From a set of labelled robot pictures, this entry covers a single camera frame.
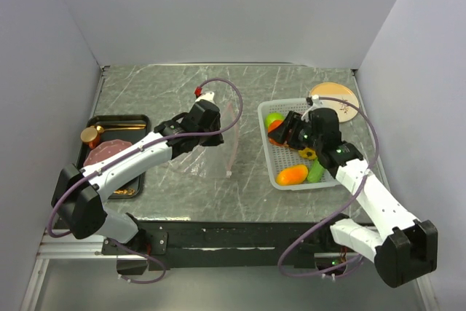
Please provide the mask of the orange pumpkin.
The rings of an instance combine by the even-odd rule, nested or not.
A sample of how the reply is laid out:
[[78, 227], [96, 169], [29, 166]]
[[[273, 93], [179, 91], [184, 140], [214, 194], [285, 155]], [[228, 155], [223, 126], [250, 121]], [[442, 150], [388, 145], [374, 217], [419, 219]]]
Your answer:
[[269, 142], [275, 146], [283, 146], [284, 143], [284, 136], [283, 136], [283, 128], [281, 124], [283, 123], [283, 119], [277, 119], [270, 123], [267, 128], [267, 135]]

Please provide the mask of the green apple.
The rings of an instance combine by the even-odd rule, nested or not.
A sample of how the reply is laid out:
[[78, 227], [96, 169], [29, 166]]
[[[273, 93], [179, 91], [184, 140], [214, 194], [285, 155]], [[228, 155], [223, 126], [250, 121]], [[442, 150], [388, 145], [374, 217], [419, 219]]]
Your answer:
[[283, 121], [285, 119], [285, 117], [279, 113], [279, 112], [272, 112], [270, 114], [267, 114], [266, 115], [266, 118], [265, 118], [265, 126], [267, 128], [269, 128], [274, 122], [276, 121]]

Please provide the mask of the yellow bell pepper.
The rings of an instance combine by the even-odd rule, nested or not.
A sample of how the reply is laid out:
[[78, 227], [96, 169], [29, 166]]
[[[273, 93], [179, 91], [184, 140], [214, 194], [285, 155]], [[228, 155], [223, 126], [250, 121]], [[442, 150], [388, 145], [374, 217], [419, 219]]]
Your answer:
[[311, 148], [305, 148], [298, 150], [298, 155], [306, 160], [316, 160], [317, 159], [317, 154], [314, 149]]

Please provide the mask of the clear zip top bag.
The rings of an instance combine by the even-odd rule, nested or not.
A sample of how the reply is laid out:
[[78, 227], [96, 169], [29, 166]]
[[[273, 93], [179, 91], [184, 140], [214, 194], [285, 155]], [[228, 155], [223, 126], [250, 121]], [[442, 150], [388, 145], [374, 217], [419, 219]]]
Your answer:
[[224, 142], [215, 147], [197, 146], [163, 166], [175, 173], [200, 178], [229, 178], [239, 147], [240, 128], [234, 125], [223, 133]]

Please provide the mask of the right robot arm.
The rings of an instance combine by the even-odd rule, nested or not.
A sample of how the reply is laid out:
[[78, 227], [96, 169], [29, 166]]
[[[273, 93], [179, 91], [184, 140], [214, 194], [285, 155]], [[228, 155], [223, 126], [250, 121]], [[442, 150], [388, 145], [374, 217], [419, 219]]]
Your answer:
[[352, 219], [338, 219], [332, 213], [291, 243], [278, 259], [287, 255], [317, 230], [320, 246], [335, 251], [341, 245], [373, 262], [379, 277], [391, 288], [434, 272], [438, 263], [438, 230], [429, 221], [420, 221], [406, 210], [371, 171], [358, 148], [341, 136], [337, 113], [330, 108], [291, 111], [269, 132], [275, 142], [295, 150], [310, 148], [317, 161], [352, 195], [376, 227], [367, 229]]

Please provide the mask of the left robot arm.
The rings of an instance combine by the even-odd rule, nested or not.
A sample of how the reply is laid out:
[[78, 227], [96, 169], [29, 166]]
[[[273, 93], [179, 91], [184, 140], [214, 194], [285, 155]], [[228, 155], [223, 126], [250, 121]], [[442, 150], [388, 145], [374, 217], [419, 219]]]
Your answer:
[[62, 169], [52, 205], [78, 240], [103, 235], [118, 241], [125, 252], [139, 252], [144, 235], [130, 214], [105, 208], [105, 201], [128, 181], [152, 167], [191, 152], [195, 147], [218, 146], [221, 113], [216, 104], [200, 100], [180, 122], [169, 119], [139, 142], [94, 165]]

